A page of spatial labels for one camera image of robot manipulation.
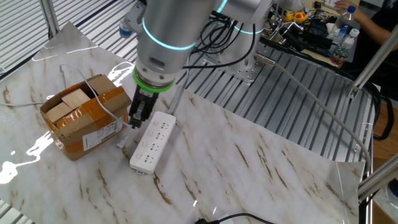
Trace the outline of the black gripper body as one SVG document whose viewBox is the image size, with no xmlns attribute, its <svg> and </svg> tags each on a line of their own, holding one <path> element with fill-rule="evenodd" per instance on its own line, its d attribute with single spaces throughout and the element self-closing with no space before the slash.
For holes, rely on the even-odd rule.
<svg viewBox="0 0 398 224">
<path fill-rule="evenodd" d="M 150 115 L 152 113 L 158 93 L 151 93 L 138 86 L 135 90 L 134 97 L 129 110 L 129 115 Z"/>
</svg>

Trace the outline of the seated person's hand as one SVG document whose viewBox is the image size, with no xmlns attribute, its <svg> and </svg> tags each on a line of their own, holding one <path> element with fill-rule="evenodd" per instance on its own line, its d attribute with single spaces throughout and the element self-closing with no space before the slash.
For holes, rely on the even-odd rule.
<svg viewBox="0 0 398 224">
<path fill-rule="evenodd" d="M 358 5 L 351 2 L 350 0 L 338 0 L 335 2 L 334 7 L 337 8 L 337 10 L 342 11 L 342 10 L 347 10 L 350 6 L 357 7 Z"/>
</svg>

